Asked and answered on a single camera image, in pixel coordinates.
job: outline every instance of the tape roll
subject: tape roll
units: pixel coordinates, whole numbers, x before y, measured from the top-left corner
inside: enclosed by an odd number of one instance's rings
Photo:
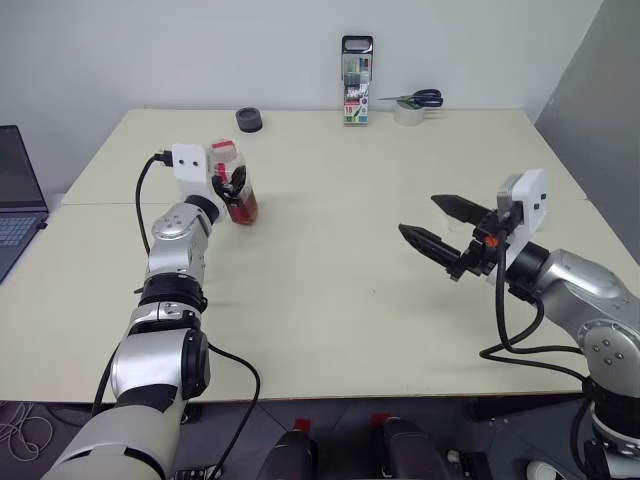
[[[424,120],[424,109],[420,107],[412,107],[405,102],[396,102],[393,118],[400,125],[413,127],[420,125]]]
[[[262,117],[257,108],[241,108],[236,112],[236,121],[243,132],[253,133],[262,128]]]
[[[527,480],[564,480],[564,477],[548,463],[535,460],[527,465]]]

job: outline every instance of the floor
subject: floor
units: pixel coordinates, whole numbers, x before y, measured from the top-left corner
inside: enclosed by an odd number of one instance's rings
[[[269,449],[297,418],[312,422],[311,436],[319,447],[319,480],[375,478],[371,455],[370,419],[376,413],[390,413],[411,420],[429,433],[444,453],[448,449],[485,451],[494,479],[524,479],[532,459],[553,464],[567,478],[583,478],[577,473],[569,451],[569,427],[576,401],[546,406],[525,413],[486,421],[469,416],[472,399],[336,399],[262,402],[251,417],[236,448],[227,461],[224,478],[254,479]],[[6,422],[15,405],[0,408],[0,422]],[[65,419],[81,422],[86,413],[71,406],[55,406]],[[194,424],[184,425],[176,454],[176,468],[215,463],[230,439],[246,404],[207,404]],[[42,405],[33,414],[51,418]],[[14,460],[6,441],[0,443],[0,478],[38,479],[52,465],[77,428],[52,419],[54,436],[41,456],[32,462]],[[46,434],[41,422],[26,425],[27,437],[38,440]],[[452,479],[462,478],[452,469]]]

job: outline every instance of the white wall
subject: white wall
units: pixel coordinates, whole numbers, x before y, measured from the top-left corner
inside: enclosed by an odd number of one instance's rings
[[[338,107],[345,33],[375,37],[374,98],[535,120],[601,2],[0,0],[0,123],[62,191],[134,107]]]

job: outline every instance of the laptop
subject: laptop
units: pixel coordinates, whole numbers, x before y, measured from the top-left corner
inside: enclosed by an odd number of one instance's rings
[[[48,215],[18,127],[0,126],[0,283]]]

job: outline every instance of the laptop screen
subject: laptop screen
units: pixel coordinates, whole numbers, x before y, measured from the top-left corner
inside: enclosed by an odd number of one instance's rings
[[[0,126],[0,208],[46,208],[20,131]]]

